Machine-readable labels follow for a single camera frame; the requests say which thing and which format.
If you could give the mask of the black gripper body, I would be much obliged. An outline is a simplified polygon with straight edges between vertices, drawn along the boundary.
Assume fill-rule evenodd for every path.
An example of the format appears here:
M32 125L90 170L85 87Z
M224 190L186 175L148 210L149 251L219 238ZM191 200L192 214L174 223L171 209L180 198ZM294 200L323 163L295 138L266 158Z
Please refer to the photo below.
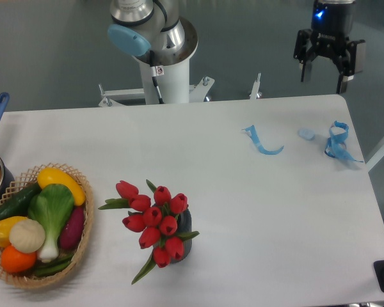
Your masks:
M293 58L330 59L335 66L352 62L355 74L364 69L365 40L350 40L356 1L314 1L310 29L298 31Z

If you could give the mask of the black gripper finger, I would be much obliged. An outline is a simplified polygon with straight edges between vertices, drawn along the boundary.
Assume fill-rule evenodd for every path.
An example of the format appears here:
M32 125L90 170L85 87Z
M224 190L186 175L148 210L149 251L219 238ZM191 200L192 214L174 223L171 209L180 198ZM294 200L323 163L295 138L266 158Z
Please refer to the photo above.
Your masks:
M301 82L309 82L312 73L312 62L317 58L315 54L311 56L299 57L301 65Z
M348 82L353 80L355 75L355 68L352 62L345 62L336 65L339 72L339 78L337 81L337 94L345 93L348 87Z

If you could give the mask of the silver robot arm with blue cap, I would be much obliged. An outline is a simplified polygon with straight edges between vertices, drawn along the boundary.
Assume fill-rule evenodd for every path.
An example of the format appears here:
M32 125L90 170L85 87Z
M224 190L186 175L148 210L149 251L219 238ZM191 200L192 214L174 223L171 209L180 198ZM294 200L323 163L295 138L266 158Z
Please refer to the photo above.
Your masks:
M309 77L317 57L330 59L337 67L337 93L364 69L365 40L352 41L355 1L314 1L311 25L298 31L293 57ZM145 63L158 75L171 65L188 62L198 45L194 27L179 14L178 1L112 1L110 41L122 52Z

